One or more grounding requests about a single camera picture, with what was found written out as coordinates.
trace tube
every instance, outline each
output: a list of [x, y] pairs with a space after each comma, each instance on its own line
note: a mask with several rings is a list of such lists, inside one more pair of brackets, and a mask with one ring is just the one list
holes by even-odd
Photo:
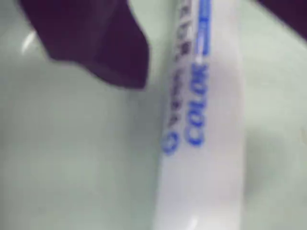
[[180, 0], [154, 230], [238, 230], [244, 81], [237, 0]]

